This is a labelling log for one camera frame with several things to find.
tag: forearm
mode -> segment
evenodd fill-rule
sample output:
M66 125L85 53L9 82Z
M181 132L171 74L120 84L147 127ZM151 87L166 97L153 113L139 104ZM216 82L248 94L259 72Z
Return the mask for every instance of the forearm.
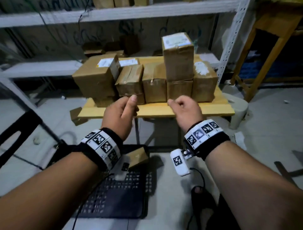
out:
M82 153L71 153L0 199L0 229L58 229L100 176Z
M241 229L302 229L303 192L226 141L206 165Z

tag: white plastic stool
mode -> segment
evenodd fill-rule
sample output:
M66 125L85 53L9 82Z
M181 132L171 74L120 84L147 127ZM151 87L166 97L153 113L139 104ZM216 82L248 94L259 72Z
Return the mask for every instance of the white plastic stool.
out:
M235 111L235 115L231 117L229 127L231 129L237 129L248 110L248 102L228 93L223 93L223 96L228 100Z

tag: chair backrest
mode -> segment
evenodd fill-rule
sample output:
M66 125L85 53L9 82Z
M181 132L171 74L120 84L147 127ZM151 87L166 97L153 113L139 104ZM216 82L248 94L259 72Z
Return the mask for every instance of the chair backrest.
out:
M42 124L42 119L33 110L29 110L2 134L0 134L0 145L2 145L14 133L18 131L21 132L18 139L12 144L12 146L0 156L0 168L9 160L9 158L40 124Z

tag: person's left hand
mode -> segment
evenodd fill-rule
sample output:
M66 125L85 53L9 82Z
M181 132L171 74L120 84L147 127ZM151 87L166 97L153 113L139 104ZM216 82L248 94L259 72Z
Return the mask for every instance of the person's left hand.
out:
M137 116L138 111L136 95L122 97L106 108L101 128L113 130L125 141L132 129L133 116Z

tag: black pants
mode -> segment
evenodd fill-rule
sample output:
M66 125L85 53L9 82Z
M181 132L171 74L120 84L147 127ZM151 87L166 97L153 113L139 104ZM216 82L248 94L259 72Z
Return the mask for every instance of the black pants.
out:
M240 230L240 227L222 195L218 207L207 222L206 230L213 229Z

